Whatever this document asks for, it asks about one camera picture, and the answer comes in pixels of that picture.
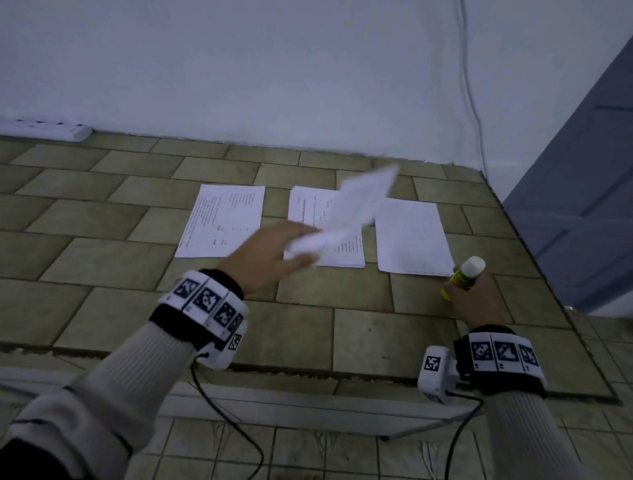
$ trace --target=power strip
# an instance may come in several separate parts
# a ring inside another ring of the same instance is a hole
[[[6,135],[8,137],[82,142],[86,140],[91,133],[92,129],[85,125],[68,125],[62,122],[46,123],[33,122],[30,120],[7,120],[0,118],[0,135]]]

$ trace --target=person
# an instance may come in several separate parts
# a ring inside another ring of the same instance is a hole
[[[282,256],[290,241],[313,231],[294,222],[262,228],[217,269],[202,272],[243,299],[312,265],[315,255],[288,261]],[[482,273],[469,291],[448,283],[445,287],[469,328],[509,330],[503,327],[503,300],[490,275]],[[150,321],[92,372],[27,404],[0,450],[4,477],[122,479],[131,456],[151,439],[163,399],[200,348],[194,332],[200,325],[187,321],[193,322],[159,305]],[[521,382],[504,386],[498,378],[486,390],[482,393],[497,479],[584,478],[537,393],[525,391]]]

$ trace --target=tiled countertop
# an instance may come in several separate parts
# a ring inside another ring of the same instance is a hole
[[[286,218],[290,188],[335,189],[388,161],[116,134],[94,134],[80,146],[4,139],[1,346],[70,357],[114,350],[178,275],[217,262],[173,257],[202,183],[266,185],[266,225]],[[471,255],[486,259],[512,327],[532,341],[550,390],[610,396],[582,332],[479,173],[401,165],[393,196],[438,204],[457,264]],[[249,296],[249,332],[235,368],[413,384],[426,347],[451,346],[457,337],[455,314],[439,296],[442,279],[381,272],[373,227],[363,242],[363,269],[316,267]]]

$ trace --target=yellow glue stick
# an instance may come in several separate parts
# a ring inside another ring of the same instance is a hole
[[[475,280],[484,271],[486,263],[478,256],[471,256],[464,264],[448,279],[450,283],[462,290],[470,290],[475,284]],[[451,301],[451,296],[442,288],[440,294],[444,299]]]

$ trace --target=person's left hand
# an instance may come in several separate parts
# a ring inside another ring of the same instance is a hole
[[[244,295],[257,292],[318,260],[316,254],[303,254],[284,261],[286,245],[297,237],[316,232],[319,230],[314,227],[289,220],[259,229],[220,262],[217,269],[230,275]]]

